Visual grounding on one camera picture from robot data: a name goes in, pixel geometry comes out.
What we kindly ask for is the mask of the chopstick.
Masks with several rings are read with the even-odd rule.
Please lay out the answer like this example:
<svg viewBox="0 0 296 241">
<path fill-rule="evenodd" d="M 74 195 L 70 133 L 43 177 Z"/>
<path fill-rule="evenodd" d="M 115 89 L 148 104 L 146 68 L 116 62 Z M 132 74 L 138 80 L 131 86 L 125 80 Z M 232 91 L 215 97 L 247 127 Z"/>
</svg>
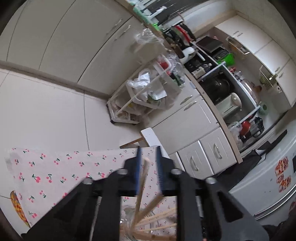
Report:
<svg viewBox="0 0 296 241">
<path fill-rule="evenodd" d="M 140 176 L 140 186 L 139 186 L 139 192 L 138 192 L 137 202 L 135 206 L 134 219 L 130 227 L 131 230 L 133 230 L 135 228 L 135 225 L 138 223 L 140 204 L 142 201 L 143 190 L 144 190 L 144 186 L 145 186 L 145 182 L 146 182 L 146 178 L 147 178 L 147 174 L 149 172 L 149 166 L 150 166 L 150 161 L 147 157 L 144 157 L 143 164 L 144 164 L 144 167 L 143 167 L 142 174 Z"/>
</svg>

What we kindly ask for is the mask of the white stool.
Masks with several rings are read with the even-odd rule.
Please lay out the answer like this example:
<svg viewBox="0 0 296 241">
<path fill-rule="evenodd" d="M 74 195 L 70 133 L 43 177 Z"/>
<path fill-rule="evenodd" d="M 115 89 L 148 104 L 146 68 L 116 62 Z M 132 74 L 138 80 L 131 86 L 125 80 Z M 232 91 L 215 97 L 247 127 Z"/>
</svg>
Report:
<svg viewBox="0 0 296 241">
<path fill-rule="evenodd" d="M 128 142 L 124 145 L 121 145 L 121 149 L 128 148 L 131 145 L 134 145 L 136 143 L 145 142 L 145 144 L 148 147 L 151 146 L 161 146 L 161 142 L 159 141 L 158 137 L 154 133 L 152 128 L 145 128 L 140 131 L 140 138 L 137 138 L 136 140 L 133 140 L 131 142 Z"/>
</svg>

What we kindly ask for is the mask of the clear glass jar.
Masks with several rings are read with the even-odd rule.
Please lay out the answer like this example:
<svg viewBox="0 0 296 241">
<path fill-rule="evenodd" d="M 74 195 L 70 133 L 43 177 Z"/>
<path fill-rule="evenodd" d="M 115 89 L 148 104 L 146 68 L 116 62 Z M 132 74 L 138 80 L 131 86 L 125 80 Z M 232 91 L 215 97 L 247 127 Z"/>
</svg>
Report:
<svg viewBox="0 0 296 241">
<path fill-rule="evenodd" d="M 156 213 L 150 211 L 131 229 L 135 207 L 122 207 L 120 217 L 120 240 L 176 240 L 177 210 L 169 208 Z"/>
</svg>

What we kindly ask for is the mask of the cherry pattern tablecloth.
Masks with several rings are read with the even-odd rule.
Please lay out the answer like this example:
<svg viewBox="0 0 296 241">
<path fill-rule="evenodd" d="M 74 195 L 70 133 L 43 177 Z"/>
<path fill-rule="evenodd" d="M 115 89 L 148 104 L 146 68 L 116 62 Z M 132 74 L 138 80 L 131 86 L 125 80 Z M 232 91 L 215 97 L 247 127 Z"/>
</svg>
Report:
<svg viewBox="0 0 296 241">
<path fill-rule="evenodd" d="M 149 159 L 149 172 L 140 209 L 159 193 L 156 147 L 141 148 Z M 12 148 L 5 162 L 14 179 L 15 194 L 22 209 L 21 219 L 32 228 L 58 201 L 84 178 L 99 180 L 122 168 L 126 159 L 136 156 L 137 148 L 104 151 L 54 152 Z M 176 198 L 167 197 L 157 204 L 153 214 L 176 207 Z"/>
</svg>

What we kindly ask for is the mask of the white rolling storage cart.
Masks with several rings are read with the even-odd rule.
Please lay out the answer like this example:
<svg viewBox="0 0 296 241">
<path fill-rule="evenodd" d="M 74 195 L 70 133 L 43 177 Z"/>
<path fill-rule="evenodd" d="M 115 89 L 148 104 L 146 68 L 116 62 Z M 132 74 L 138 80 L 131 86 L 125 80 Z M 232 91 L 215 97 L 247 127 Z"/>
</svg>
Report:
<svg viewBox="0 0 296 241">
<path fill-rule="evenodd" d="M 185 73 L 175 54 L 159 55 L 128 78 L 107 102 L 111 123 L 137 125 L 155 110 L 168 110 L 185 87 Z"/>
</svg>

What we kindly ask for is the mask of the white refrigerator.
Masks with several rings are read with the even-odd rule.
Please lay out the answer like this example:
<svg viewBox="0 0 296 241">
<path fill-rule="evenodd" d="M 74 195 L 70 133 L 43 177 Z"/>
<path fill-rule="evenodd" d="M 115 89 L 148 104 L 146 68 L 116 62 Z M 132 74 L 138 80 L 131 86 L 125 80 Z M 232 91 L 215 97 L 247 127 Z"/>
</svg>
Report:
<svg viewBox="0 0 296 241">
<path fill-rule="evenodd" d="M 295 117 L 283 124 L 287 134 L 234 186 L 230 193 L 261 225 L 278 225 L 295 208 Z"/>
</svg>

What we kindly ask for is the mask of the white kettle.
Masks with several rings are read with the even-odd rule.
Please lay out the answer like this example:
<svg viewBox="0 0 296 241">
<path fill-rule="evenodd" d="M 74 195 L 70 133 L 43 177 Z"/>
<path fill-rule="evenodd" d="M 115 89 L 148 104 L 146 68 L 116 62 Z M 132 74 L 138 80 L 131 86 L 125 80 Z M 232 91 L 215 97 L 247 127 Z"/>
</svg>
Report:
<svg viewBox="0 0 296 241">
<path fill-rule="evenodd" d="M 188 47 L 182 51 L 184 57 L 180 59 L 180 62 L 182 64 L 187 63 L 189 60 L 191 60 L 196 55 L 196 50 L 192 47 Z"/>
</svg>

